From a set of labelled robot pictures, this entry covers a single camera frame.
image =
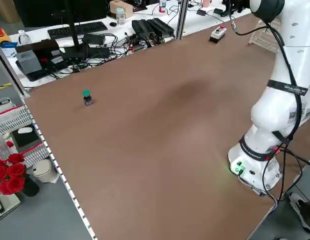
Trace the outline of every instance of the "desk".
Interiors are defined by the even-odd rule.
[[[247,32],[256,22],[250,14],[237,26]],[[92,236],[243,240],[273,205],[230,172],[227,153],[251,126],[275,55],[231,31],[210,43],[212,30],[72,74],[25,99]],[[91,90],[91,106],[82,89]],[[310,159],[310,120],[291,149]],[[289,158],[285,187],[298,169]]]
[[[167,8],[169,9],[171,6],[177,6],[177,1],[176,0],[171,0],[167,2]],[[153,16],[151,15],[142,15],[142,13],[144,14],[151,14],[152,10],[157,7],[154,10],[154,14]],[[147,10],[144,11],[139,11],[137,12],[137,14],[133,15],[132,17],[130,17],[129,19],[126,20],[126,23],[123,26],[117,26],[117,27],[111,27],[109,26],[110,22],[115,22],[115,20],[113,18],[110,17],[106,17],[104,19],[101,19],[101,21],[106,25],[106,27],[108,28],[108,30],[106,31],[100,31],[100,32],[96,32],[96,33],[112,33],[114,35],[116,35],[118,37],[119,40],[123,39],[125,37],[124,33],[126,32],[128,35],[131,35],[134,33],[132,27],[131,27],[131,21],[132,20],[140,20],[140,19],[152,19],[152,18],[160,18],[161,20],[163,20],[165,23],[169,22],[176,14],[174,12],[172,12],[170,15],[168,15],[167,13],[160,13],[158,12],[158,4],[153,4],[153,5],[149,5],[147,6]],[[220,9],[225,9],[225,6],[222,5],[220,2],[217,1],[213,1],[213,3],[207,7],[207,8],[203,8],[203,10],[205,11],[209,11],[209,10],[213,10],[215,8],[220,8]],[[193,8],[190,8],[192,10],[196,10],[199,9],[199,6],[194,6]],[[233,16],[235,18],[246,15],[250,13],[249,9],[244,10],[241,13],[235,13]],[[229,17],[220,17],[218,15],[216,15],[217,17],[219,17],[221,20],[223,21],[228,21]],[[88,22],[83,22],[83,23],[91,23],[91,22],[97,22],[100,20],[95,20],[95,21],[88,21]],[[177,22],[178,22],[178,15],[170,22],[170,26],[173,27],[174,29],[176,29],[177,27]],[[187,19],[186,19],[186,25],[184,28],[184,34],[188,35],[188,34],[192,34],[194,32],[209,28],[211,26],[215,26],[217,24],[220,24],[221,22],[217,19],[215,19],[214,17],[211,16],[200,16],[197,15],[194,11],[188,11],[187,12]],[[44,39],[49,39],[49,35],[47,30],[48,29],[56,29],[56,28],[61,28],[62,25],[57,25],[57,26],[51,26],[51,27],[45,27],[45,28],[41,28],[38,30],[33,30],[33,31],[29,31],[27,32],[27,34],[30,36],[32,42],[40,42],[41,40]],[[18,34],[15,35],[11,35],[10,38],[13,42],[17,42],[18,41]],[[173,39],[172,37],[165,39],[166,41],[169,41]],[[112,39],[110,37],[106,37],[106,44],[110,43]],[[59,46],[62,47],[68,47],[68,46],[73,46],[73,41],[70,37],[67,38],[63,38],[63,39],[58,39],[57,40]],[[9,62],[12,65],[14,71],[17,73],[22,85],[25,88],[34,88],[34,87],[38,87],[40,85],[55,81],[56,79],[52,76],[47,76],[44,78],[41,78],[37,81],[29,81],[28,78],[18,69],[17,65],[16,65],[16,58],[9,58]]]

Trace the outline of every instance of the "yellow tape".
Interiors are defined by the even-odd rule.
[[[6,84],[4,84],[4,85],[1,85],[0,86],[0,90],[1,89],[5,89],[5,88],[7,88],[7,87],[10,87],[12,84],[11,83],[6,83]]]

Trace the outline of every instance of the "metal pole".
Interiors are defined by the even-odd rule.
[[[177,40],[180,40],[183,37],[183,31],[184,31],[186,14],[187,14],[187,7],[188,7],[188,0],[182,0],[181,6],[179,9],[179,19],[178,19],[177,31],[176,31]]]
[[[29,94],[24,89],[22,83],[20,82],[16,72],[10,65],[8,59],[6,58],[4,52],[0,48],[0,68],[3,70],[4,74],[7,76],[9,82],[14,86],[18,95],[21,99],[29,97]]]
[[[75,48],[79,51],[80,46],[79,46],[77,32],[76,32],[76,28],[75,28],[74,14],[72,12],[69,0],[65,0],[64,3],[65,3],[66,14],[67,14],[67,20],[68,20],[68,24],[69,24],[69,28],[70,28],[70,33],[71,33],[71,36],[74,40]]]

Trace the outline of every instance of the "red flower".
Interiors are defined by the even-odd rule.
[[[15,163],[8,167],[7,175],[11,178],[19,177],[26,173],[26,166],[22,163]]]
[[[3,195],[11,195],[12,193],[8,190],[7,184],[5,182],[0,183],[0,192]]]
[[[7,182],[7,189],[11,194],[20,192],[25,185],[26,179],[23,176],[13,177]]]
[[[0,180],[5,179],[7,175],[7,166],[6,164],[0,160]]]
[[[11,154],[8,158],[8,162],[12,163],[12,164],[15,164],[15,163],[21,163],[24,161],[24,158],[21,154],[19,153],[14,153],[14,154]]]

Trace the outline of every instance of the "black keyboard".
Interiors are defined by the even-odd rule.
[[[75,28],[77,31],[77,35],[94,33],[108,29],[101,21],[76,25]],[[66,37],[71,37],[70,27],[68,26],[48,30],[48,34],[50,36],[50,39],[62,39]]]

